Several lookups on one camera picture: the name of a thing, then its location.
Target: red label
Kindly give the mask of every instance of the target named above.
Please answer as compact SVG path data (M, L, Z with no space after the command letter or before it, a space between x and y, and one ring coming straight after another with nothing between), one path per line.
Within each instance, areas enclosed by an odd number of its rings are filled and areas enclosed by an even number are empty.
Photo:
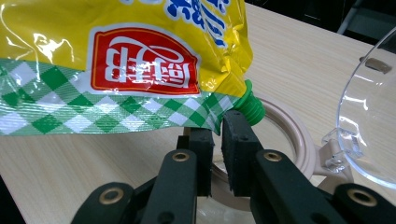
M97 32L91 86L97 91L197 94L198 59L169 35L141 27Z

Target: food package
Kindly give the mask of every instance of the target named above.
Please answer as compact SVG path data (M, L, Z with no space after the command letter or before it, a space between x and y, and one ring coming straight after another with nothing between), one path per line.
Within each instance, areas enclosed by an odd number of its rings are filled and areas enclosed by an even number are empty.
M244 4L0 0L0 135L258 122Z

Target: light wood tabletop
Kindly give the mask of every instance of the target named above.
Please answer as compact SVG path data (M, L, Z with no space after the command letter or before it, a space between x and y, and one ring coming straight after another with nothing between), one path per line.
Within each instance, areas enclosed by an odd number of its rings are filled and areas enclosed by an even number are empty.
M288 105L320 145L335 127L339 98L359 57L372 46L251 5L247 22L254 61L246 77L253 90ZM0 174L27 223L69 223L101 185L137 187L154 177L182 132L0 137ZM354 177L396 203L396 190Z

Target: green gingham pattern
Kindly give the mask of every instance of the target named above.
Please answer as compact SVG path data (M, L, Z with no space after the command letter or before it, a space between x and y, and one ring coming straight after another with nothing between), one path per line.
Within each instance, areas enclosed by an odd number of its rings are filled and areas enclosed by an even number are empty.
M214 92L185 98L91 94L75 83L81 73L0 59L0 135L127 133L172 126L219 133L223 113L238 100Z

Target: wooden table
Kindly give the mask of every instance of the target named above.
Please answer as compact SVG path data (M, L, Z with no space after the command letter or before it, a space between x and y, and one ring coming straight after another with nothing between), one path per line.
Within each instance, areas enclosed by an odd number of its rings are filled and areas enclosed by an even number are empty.
M359 57L372 46L251 5L247 20L253 90L288 105L320 145L335 127L339 97ZM180 134L181 128L172 128L0 137L0 174L28 223L68 223L99 186L120 181L137 187L154 177ZM354 176L396 203L395 190Z

